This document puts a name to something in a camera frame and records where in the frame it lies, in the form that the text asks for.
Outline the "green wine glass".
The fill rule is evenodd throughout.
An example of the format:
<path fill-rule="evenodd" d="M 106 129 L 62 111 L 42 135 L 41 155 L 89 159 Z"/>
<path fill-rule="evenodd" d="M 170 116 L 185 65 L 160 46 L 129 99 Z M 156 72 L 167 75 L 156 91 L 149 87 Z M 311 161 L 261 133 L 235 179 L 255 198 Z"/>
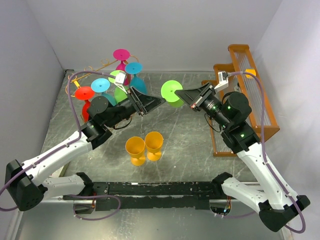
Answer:
<path fill-rule="evenodd" d="M 183 86 L 176 80 L 166 81 L 160 90 L 161 96 L 174 108 L 180 108 L 184 102 L 175 94 L 176 90 L 182 90 Z"/>
<path fill-rule="evenodd" d="M 110 73 L 110 75 L 116 76 L 119 73 L 125 73 L 125 72 L 122 70 L 114 70 Z M 122 102 L 123 100 L 125 100 L 127 98 L 127 95 L 125 94 L 125 92 L 122 89 L 120 89 L 118 86 L 116 86 L 115 90 L 114 90 L 114 98 L 115 98 L 116 103 L 118 104 L 118 103 Z"/>

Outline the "dark blue wine glass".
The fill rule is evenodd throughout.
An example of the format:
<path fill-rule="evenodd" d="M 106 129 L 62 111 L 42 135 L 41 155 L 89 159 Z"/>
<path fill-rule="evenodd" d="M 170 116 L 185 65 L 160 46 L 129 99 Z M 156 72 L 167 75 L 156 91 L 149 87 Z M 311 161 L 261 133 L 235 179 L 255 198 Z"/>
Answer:
<path fill-rule="evenodd" d="M 129 86 L 134 87 L 139 92 L 146 95 L 148 93 L 146 84 L 140 77 L 138 77 L 138 74 L 142 71 L 142 69 L 143 65 L 139 62 L 131 62 L 125 67 L 126 73 L 129 75 L 133 75 Z"/>

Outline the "light blue wine glass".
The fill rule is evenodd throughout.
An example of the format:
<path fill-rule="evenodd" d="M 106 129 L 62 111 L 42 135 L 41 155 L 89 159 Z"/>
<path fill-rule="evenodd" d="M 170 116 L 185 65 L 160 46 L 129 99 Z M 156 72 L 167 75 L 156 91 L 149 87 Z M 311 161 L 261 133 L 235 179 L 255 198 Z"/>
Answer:
<path fill-rule="evenodd" d="M 107 90 L 110 88 L 110 85 L 111 83 L 108 79 L 98 78 L 91 83 L 90 87 L 95 93 L 100 93 L 101 96 L 105 97 L 112 106 L 115 106 L 116 105 L 115 98 L 109 93 L 107 93 Z"/>

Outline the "magenta wine glass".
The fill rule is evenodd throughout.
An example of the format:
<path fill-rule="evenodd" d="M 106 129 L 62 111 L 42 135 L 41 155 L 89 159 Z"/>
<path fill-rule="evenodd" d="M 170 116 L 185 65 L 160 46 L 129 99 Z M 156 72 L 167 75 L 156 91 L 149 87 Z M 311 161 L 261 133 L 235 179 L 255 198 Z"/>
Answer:
<path fill-rule="evenodd" d="M 127 59 L 130 57 L 130 52 L 127 49 L 119 48 L 113 52 L 113 57 L 120 61 L 118 66 L 116 67 L 117 71 L 125 71 L 125 67 L 128 64 Z"/>

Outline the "red wine glass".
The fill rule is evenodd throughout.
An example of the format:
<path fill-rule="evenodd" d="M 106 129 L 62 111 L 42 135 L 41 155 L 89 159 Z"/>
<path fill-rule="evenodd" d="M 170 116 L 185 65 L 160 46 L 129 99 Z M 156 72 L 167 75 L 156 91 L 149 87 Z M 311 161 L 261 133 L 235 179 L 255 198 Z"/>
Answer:
<path fill-rule="evenodd" d="M 78 100 L 84 101 L 84 105 L 81 110 L 81 116 L 84 122 L 87 122 L 89 119 L 89 114 L 87 113 L 87 109 L 90 107 L 92 99 L 95 95 L 95 92 L 92 90 L 90 86 L 82 86 L 75 91 L 75 97 Z"/>

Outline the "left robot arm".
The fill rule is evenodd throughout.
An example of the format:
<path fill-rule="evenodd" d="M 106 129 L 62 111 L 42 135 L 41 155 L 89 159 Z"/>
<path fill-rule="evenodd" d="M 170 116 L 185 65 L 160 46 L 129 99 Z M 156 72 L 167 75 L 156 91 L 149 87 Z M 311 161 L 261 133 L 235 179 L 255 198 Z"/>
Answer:
<path fill-rule="evenodd" d="M 89 199 L 94 192 L 92 180 L 83 172 L 69 177 L 51 178 L 51 174 L 76 157 L 104 144 L 115 128 L 134 113 L 143 116 L 165 103 L 162 97 L 145 95 L 134 87 L 127 98 L 112 106 L 104 96 L 97 96 L 87 109 L 89 120 L 80 130 L 52 149 L 23 163 L 13 160 L 6 166 L 5 188 L 20 211 L 28 211 L 42 200 L 65 195 Z"/>

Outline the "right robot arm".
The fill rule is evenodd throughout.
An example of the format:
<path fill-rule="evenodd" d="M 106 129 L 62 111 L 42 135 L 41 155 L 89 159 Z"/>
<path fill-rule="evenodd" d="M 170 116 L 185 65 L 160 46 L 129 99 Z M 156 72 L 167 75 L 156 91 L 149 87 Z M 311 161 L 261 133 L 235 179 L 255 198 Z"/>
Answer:
<path fill-rule="evenodd" d="M 310 205 L 308 197 L 298 195 L 266 155 L 263 140 L 246 121 L 252 109 L 243 93 L 229 92 L 226 101 L 221 102 L 209 83 L 174 93 L 191 109 L 204 110 L 218 123 L 224 143 L 250 169 L 263 190 L 255 190 L 231 174 L 222 173 L 214 179 L 216 184 L 212 186 L 216 198 L 230 196 L 239 200 L 258 213 L 263 224 L 273 232 L 282 229 Z"/>

